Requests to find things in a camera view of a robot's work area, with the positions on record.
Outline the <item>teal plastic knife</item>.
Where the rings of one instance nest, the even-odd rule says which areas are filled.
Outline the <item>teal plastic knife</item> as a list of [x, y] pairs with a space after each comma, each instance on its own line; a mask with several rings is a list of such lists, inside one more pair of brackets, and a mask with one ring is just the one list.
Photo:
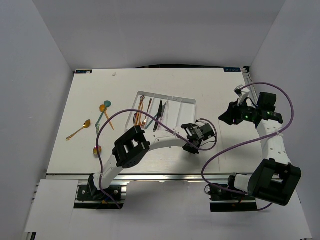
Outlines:
[[151, 125], [152, 122], [155, 122], [155, 125], [153, 127], [153, 130], [155, 131], [159, 125], [159, 119], [161, 116], [161, 111], [159, 110], [156, 114], [156, 116], [153, 118], [153, 120], [148, 124], [148, 126], [146, 127], [146, 129]]

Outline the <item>black knife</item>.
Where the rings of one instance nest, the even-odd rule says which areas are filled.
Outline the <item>black knife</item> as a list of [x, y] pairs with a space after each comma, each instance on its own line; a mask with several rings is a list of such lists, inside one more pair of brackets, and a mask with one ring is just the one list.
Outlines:
[[159, 107], [158, 107], [158, 112], [157, 112], [157, 115], [156, 115], [156, 121], [155, 121], [155, 124], [154, 124], [154, 127], [153, 127], [153, 131], [156, 131], [158, 129], [158, 121], [162, 115], [162, 110], [163, 110], [163, 101], [161, 100], [160, 103], [159, 103]]

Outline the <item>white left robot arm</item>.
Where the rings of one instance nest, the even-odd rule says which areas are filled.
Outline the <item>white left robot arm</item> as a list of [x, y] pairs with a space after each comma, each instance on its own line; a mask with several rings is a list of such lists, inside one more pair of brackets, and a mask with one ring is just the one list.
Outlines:
[[144, 131], [134, 126], [115, 141], [110, 158], [101, 165], [100, 172], [90, 175], [88, 193], [96, 200], [103, 198], [114, 178], [124, 169], [138, 165], [150, 151], [179, 147], [198, 154], [202, 142], [211, 138], [217, 138], [217, 130], [204, 120], [183, 124], [172, 131]]

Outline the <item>orange plastic fork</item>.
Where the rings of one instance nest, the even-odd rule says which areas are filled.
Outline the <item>orange plastic fork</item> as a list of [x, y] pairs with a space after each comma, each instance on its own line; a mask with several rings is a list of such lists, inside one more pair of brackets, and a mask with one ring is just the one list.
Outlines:
[[[138, 108], [137, 108], [138, 110], [140, 110], [141, 105], [142, 105], [142, 103], [139, 102], [139, 105], [138, 105]], [[139, 112], [136, 112], [136, 113], [134, 114], [134, 118], [133, 118], [133, 125], [134, 125], [134, 126], [136, 126], [136, 125], [138, 124], [138, 118], [139, 118]]]
[[[143, 111], [144, 101], [141, 100], [140, 102], [141, 102], [141, 107], [140, 107], [140, 110], [139, 110], [139, 111]], [[140, 125], [141, 125], [141, 116], [142, 116], [142, 113], [139, 112], [138, 122], [137, 122], [137, 125], [136, 125], [136, 126], [140, 126]]]

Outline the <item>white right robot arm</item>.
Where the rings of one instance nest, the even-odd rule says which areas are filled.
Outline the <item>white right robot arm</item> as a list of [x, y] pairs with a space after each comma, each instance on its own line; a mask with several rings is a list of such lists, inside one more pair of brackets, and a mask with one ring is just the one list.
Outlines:
[[226, 195], [236, 200], [243, 193], [256, 199], [286, 206], [302, 176], [301, 169], [292, 165], [280, 130], [283, 118], [276, 112], [277, 96], [262, 92], [256, 106], [248, 106], [248, 93], [237, 91], [238, 100], [231, 102], [219, 120], [228, 125], [243, 121], [253, 123], [260, 136], [262, 161], [251, 176], [239, 174], [229, 178]]

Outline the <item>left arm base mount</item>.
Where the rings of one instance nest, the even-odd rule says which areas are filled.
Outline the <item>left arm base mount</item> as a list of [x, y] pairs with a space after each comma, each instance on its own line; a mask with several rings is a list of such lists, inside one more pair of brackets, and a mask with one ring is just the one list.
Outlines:
[[104, 191], [110, 195], [105, 195], [98, 190], [94, 183], [94, 175], [91, 174], [87, 184], [78, 186], [74, 208], [92, 210], [120, 210], [124, 206], [123, 187], [121, 185], [110, 185]]

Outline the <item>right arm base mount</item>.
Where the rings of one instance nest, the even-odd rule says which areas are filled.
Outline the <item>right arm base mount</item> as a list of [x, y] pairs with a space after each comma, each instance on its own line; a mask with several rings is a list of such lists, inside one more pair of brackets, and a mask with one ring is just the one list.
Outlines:
[[229, 192], [206, 185], [204, 193], [209, 196], [211, 213], [255, 212], [258, 210], [254, 197]]

